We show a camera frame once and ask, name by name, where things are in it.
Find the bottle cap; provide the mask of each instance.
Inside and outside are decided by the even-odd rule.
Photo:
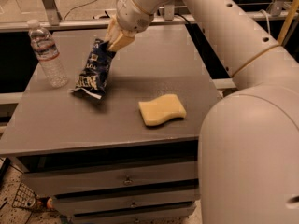
[[[39,21],[36,19],[29,20],[27,22],[27,25],[29,26],[29,28],[37,28],[39,27]]]

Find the crumpled snack bag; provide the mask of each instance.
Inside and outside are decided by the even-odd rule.
[[[106,93],[105,86],[116,52],[107,50],[108,42],[95,38],[84,70],[79,74],[73,92],[84,91],[86,94],[101,99]]]

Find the cabinet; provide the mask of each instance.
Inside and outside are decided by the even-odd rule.
[[[54,33],[70,81],[52,89],[37,67],[0,155],[74,223],[186,217],[199,199],[198,134],[218,93],[185,27],[172,25],[150,27],[117,53],[101,101],[72,95],[94,37],[105,33]],[[187,117],[146,127],[138,101],[167,93],[178,96]]]

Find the bottle label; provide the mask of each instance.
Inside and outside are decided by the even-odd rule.
[[[50,61],[59,55],[59,51],[53,41],[41,40],[32,42],[31,46],[39,61]]]

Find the plastic bottle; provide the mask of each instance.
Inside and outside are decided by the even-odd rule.
[[[38,20],[29,20],[27,24],[30,28],[28,35],[31,46],[50,85],[54,88],[62,87],[67,83],[68,78],[51,33],[41,27]]]

